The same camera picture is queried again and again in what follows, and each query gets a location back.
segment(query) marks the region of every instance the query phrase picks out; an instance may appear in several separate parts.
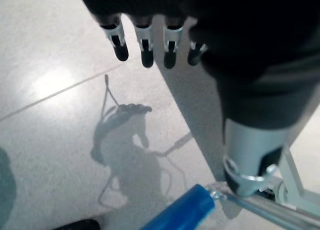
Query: metal bracket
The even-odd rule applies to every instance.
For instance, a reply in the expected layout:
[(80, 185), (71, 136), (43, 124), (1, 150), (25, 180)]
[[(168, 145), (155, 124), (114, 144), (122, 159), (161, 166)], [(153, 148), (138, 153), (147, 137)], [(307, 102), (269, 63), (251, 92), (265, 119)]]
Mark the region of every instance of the metal bracket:
[[(196, 44), (197, 44), (197, 43), (194, 42), (194, 41), (190, 42), (190, 48), (191, 48), (192, 50), (196, 50)], [(200, 47), (199, 51), (200, 51), (201, 53), (203, 53), (206, 49), (207, 49), (207, 46), (206, 46), (205, 44), (202, 44), (202, 46)]]
[(134, 29), (141, 52), (145, 50), (142, 44), (142, 40), (148, 41), (148, 51), (151, 51), (153, 49), (152, 26), (150, 25), (145, 28), (134, 26)]
[(177, 52), (183, 29), (184, 29), (183, 26), (178, 29), (169, 29), (166, 26), (163, 28), (164, 51), (168, 53), (169, 42), (174, 42), (173, 52), (174, 53)]
[(266, 168), (266, 174), (263, 176), (244, 175), (239, 173), (236, 163), (227, 156), (223, 157), (223, 165), (229, 177), (238, 183), (239, 187), (236, 189), (236, 194), (242, 197), (248, 197), (262, 188), (278, 169), (277, 165), (271, 164)]
[(102, 28), (102, 29), (114, 48), (116, 47), (116, 44), (112, 39), (113, 36), (117, 36), (119, 38), (120, 45), (122, 47), (126, 44), (124, 27), (122, 26), (121, 21), (120, 21), (120, 24), (113, 29), (105, 29), (105, 28)]
[(279, 170), (283, 180), (274, 187), (275, 200), (320, 217), (320, 194), (304, 188), (288, 146), (283, 149)]

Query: floor tile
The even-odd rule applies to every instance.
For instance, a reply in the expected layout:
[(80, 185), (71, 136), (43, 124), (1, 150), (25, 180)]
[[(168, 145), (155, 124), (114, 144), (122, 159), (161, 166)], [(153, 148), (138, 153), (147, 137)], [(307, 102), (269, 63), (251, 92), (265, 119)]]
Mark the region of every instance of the floor tile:
[[(122, 64), (82, 0), (0, 0), (0, 118)], [(123, 17), (129, 59), (140, 54)]]

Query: metal frame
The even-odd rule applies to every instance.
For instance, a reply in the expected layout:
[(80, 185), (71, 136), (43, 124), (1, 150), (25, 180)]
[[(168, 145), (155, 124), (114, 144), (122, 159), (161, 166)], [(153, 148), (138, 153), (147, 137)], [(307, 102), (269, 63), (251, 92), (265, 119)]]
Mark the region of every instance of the metal frame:
[(283, 179), (273, 176), (267, 186), (275, 201), (320, 218), (320, 194), (304, 188), (289, 146), (283, 149), (279, 170)]

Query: gray tile floor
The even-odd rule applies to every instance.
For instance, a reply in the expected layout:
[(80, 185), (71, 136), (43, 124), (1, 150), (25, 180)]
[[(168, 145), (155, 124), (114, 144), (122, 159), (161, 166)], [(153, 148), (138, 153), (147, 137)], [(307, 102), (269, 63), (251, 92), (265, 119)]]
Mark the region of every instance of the gray tile floor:
[[(163, 69), (159, 18), (157, 64), (145, 69), (125, 16), (129, 60), (119, 62), (81, 0), (0, 0), (0, 10), (0, 229), (89, 217), (104, 230), (138, 229), (194, 184), (223, 178), (214, 83), (186, 66), (182, 50), (181, 67)], [(104, 74), (119, 104), (144, 107), (115, 110), (108, 94), (102, 117)], [(211, 101), (204, 107), (192, 89)], [(199, 227), (257, 228), (277, 229), (219, 203)]]

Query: robotic finger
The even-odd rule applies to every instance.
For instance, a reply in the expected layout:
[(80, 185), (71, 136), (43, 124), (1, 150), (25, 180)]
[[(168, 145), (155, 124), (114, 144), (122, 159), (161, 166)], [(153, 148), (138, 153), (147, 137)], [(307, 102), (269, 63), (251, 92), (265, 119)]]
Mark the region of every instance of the robotic finger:
[(129, 53), (125, 40), (124, 27), (120, 17), (121, 14), (117, 13), (105, 17), (95, 17), (95, 19), (113, 46), (116, 57), (124, 62), (128, 59)]

